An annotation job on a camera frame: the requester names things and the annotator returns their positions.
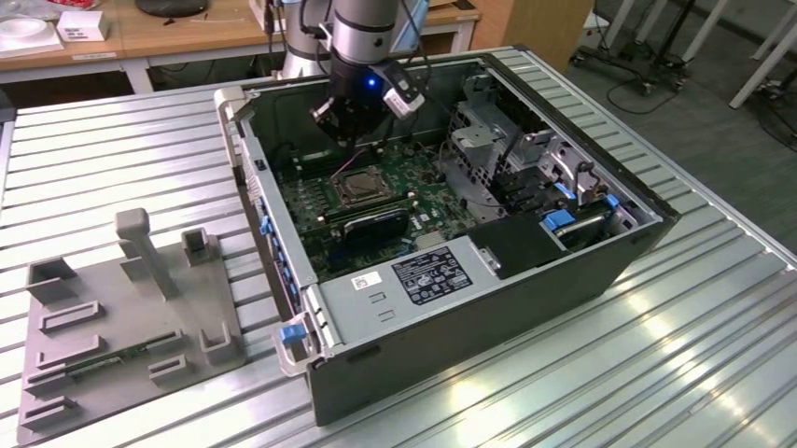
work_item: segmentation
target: metal frame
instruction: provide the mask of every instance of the metal frame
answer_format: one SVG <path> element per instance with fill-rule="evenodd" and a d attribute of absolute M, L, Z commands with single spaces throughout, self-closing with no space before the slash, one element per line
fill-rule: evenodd
<path fill-rule="evenodd" d="M 796 16 L 797 16 L 797 3 L 795 3 L 792 5 L 792 8 L 788 10 L 787 15 L 784 16 L 782 21 L 775 26 L 772 33 L 770 33 L 768 39 L 766 40 L 762 47 L 759 47 L 759 50 L 756 51 L 756 53 L 752 55 L 752 58 L 756 61 L 759 61 L 764 57 L 764 55 L 770 51 L 770 49 L 772 48 L 772 44 L 775 43 L 775 41 L 776 40 L 782 41 L 778 44 L 778 46 L 775 47 L 772 54 L 764 60 L 764 62 L 759 66 L 759 69 L 752 74 L 751 79 L 748 80 L 748 82 L 740 89 L 739 93 L 733 97 L 732 102 L 729 104 L 729 106 L 732 108 L 738 109 L 746 103 L 746 101 L 748 101 L 748 98 L 751 98 L 752 93 L 756 91 L 756 89 L 759 89 L 759 86 L 764 82 L 764 79 L 768 77 L 770 72 L 772 71 L 772 69 L 775 68 L 778 63 L 784 58 L 784 55 L 787 54 L 787 52 L 795 45 L 795 42 L 797 42 L 797 17 Z"/>
<path fill-rule="evenodd" d="M 424 28 L 424 35 L 442 35 L 454 33 L 452 53 L 468 51 L 472 46 L 473 28 L 476 21 L 462 21 L 445 25 L 434 25 Z M 274 42 L 274 51 L 285 51 L 284 42 Z M 9 82 L 31 81 L 34 79 L 50 79 L 54 77 L 73 77 L 93 73 L 122 71 L 127 75 L 130 85 L 135 94 L 153 93 L 153 81 L 147 69 L 173 63 L 194 63 L 217 59 L 234 58 L 240 56 L 256 56 L 269 54 L 269 44 L 249 45 L 246 47 L 229 47 L 225 49 L 208 49 L 187 53 L 165 54 L 142 58 L 119 58 L 109 61 L 94 61 L 91 63 L 75 63 L 55 67 L 33 68 L 0 71 L 0 84 Z"/>
<path fill-rule="evenodd" d="M 253 253 L 249 225 L 225 217 L 218 220 L 228 226 L 222 249 L 250 364 L 67 434 L 54 445 L 525 446 L 583 441 L 596 446 L 617 437 L 619 444 L 637 446 L 652 435 L 665 446 L 703 446 L 713 438 L 719 445 L 731 437 L 738 437 L 736 446 L 766 442 L 791 446 L 797 441 L 794 255 L 540 58 L 513 48 L 495 54 L 685 214 L 657 250 L 632 265 L 611 292 L 338 425 L 318 428 L 306 382 L 280 371 L 270 338 L 280 315 Z M 205 94 L 209 115 L 214 89 L 260 82 L 264 79 L 26 109 L 21 129 L 53 129 L 81 113 L 98 121 L 137 118 L 119 129 L 145 132 L 142 111 L 169 111 Z M 193 133 L 217 129 L 216 122 L 205 123 Z M 179 145 L 163 143 L 163 135 L 151 131 L 123 140 L 141 139 L 142 145 L 178 162 Z M 50 137 L 41 141 L 59 143 Z M 29 142 L 19 149 L 37 144 Z M 221 151 L 220 160 L 228 163 Z M 57 154 L 49 152 L 41 159 L 53 164 Z M 123 157 L 131 162 L 135 154 Z M 17 153 L 14 163 L 23 157 Z M 97 170 L 111 174 L 101 166 Z M 169 201 L 165 196 L 153 198 Z M 225 212 L 217 209 L 216 216 L 226 216 Z M 69 232 L 65 225 L 71 218 L 59 215 L 55 228 L 45 222 L 31 225 Z M 191 226 L 193 219 L 175 221 L 175 228 Z M 79 250 L 77 256 L 87 261 L 101 255 L 97 249 Z M 10 289 L 13 274 L 0 273 L 0 423 L 7 427 L 18 418 L 29 299 Z M 677 437 L 687 440 L 676 442 Z M 0 431 L 0 447 L 13 446 L 14 432 Z"/>
<path fill-rule="evenodd" d="M 661 17 L 661 12 L 664 11 L 664 7 L 668 5 L 668 0 L 656 0 L 656 4 L 653 5 L 653 9 L 648 14 L 648 18 L 645 19 L 645 23 L 640 28 L 640 32 L 635 36 L 635 41 L 639 43 L 645 42 L 648 40 L 648 36 L 651 35 L 651 31 L 653 30 L 655 25 L 657 24 L 659 18 Z M 723 12 L 725 11 L 725 7 L 728 6 L 731 0 L 717 0 L 715 8 L 712 9 L 712 14 L 709 18 L 704 22 L 703 26 L 700 27 L 700 31 L 697 32 L 696 38 L 693 39 L 689 48 L 684 52 L 681 57 L 685 63 L 689 63 L 692 59 L 696 57 L 697 52 L 703 48 L 703 45 L 709 38 L 709 34 L 712 33 L 712 29 L 716 27 L 717 22 L 720 21 L 720 17 L 723 16 Z M 607 45 L 612 48 L 612 44 L 615 43 L 615 39 L 621 32 L 623 25 L 625 24 L 625 20 L 628 19 L 628 14 L 631 12 L 632 6 L 635 5 L 636 0 L 624 0 L 621 4 L 621 9 L 619 11 L 617 18 L 612 22 L 609 27 L 609 32 L 607 34 Z"/>

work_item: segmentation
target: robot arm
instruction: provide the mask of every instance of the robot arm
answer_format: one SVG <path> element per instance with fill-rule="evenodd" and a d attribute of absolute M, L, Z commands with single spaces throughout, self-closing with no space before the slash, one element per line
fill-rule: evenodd
<path fill-rule="evenodd" d="M 314 1 L 320 0 L 302 0 L 301 14 Z M 301 21 L 305 35 L 326 37 L 332 59 L 329 97 L 313 118 L 350 147 L 381 126 L 389 110 L 405 119 L 425 101 L 420 85 L 389 58 L 398 14 L 410 15 L 405 1 L 337 0 L 332 25 L 313 27 Z M 294 31 L 288 30 L 289 39 Z"/>

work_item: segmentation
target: blue clip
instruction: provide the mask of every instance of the blue clip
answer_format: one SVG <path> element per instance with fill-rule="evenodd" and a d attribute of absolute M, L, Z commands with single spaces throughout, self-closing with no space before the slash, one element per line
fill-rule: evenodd
<path fill-rule="evenodd" d="M 576 194 L 573 194 L 573 191 L 571 191 L 568 189 L 568 187 L 565 186 L 565 184 L 563 182 L 557 182 L 556 184 L 553 184 L 553 186 L 560 189 L 560 191 L 565 194 L 565 196 L 568 197 L 568 199 L 576 199 Z"/>
<path fill-rule="evenodd" d="M 264 217 L 264 219 L 261 219 L 261 234 L 266 235 L 272 233 L 272 222 L 269 217 Z"/>
<path fill-rule="evenodd" d="M 567 210 L 557 210 L 549 213 L 547 219 L 544 219 L 544 223 L 551 231 L 556 231 L 573 222 L 576 222 L 576 218 Z"/>
<path fill-rule="evenodd" d="M 280 340 L 284 344 L 298 343 L 308 336 L 305 325 L 289 325 L 280 329 Z"/>
<path fill-rule="evenodd" d="M 619 206 L 621 205 L 621 200 L 617 198 L 615 194 L 609 194 L 607 196 L 607 202 L 609 203 L 609 206 L 613 210 L 619 208 Z"/>

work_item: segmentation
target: metal rail table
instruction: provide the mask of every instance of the metal rail table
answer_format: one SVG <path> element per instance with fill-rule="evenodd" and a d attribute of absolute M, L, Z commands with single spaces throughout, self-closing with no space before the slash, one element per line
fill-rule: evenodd
<path fill-rule="evenodd" d="M 329 427 L 280 370 L 278 321 L 216 122 L 220 86 L 29 109 L 3 128 L 0 448 L 15 446 L 25 265 L 121 256 L 111 211 L 157 245 L 222 235 L 249 364 L 46 446 L 762 446 L 797 441 L 795 257 L 531 53 L 519 73 L 684 214 L 585 306 Z"/>

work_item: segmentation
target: white box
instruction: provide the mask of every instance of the white box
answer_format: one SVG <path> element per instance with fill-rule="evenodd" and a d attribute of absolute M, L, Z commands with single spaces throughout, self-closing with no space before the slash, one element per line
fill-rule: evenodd
<path fill-rule="evenodd" d="M 55 32 L 53 23 L 47 24 L 47 32 L 30 41 L 21 42 L 10 39 L 0 39 L 0 59 L 27 56 L 30 54 L 45 53 L 65 49 L 62 39 Z"/>
<path fill-rule="evenodd" d="M 102 11 L 65 11 L 59 35 L 66 42 L 97 42 L 109 36 L 109 21 Z"/>
<path fill-rule="evenodd" d="M 591 12 L 589 16 L 587 16 L 587 22 L 584 23 L 579 46 L 599 49 L 599 46 L 601 45 L 601 33 L 605 35 L 608 31 L 609 22 L 601 16 L 596 15 L 595 12 Z"/>

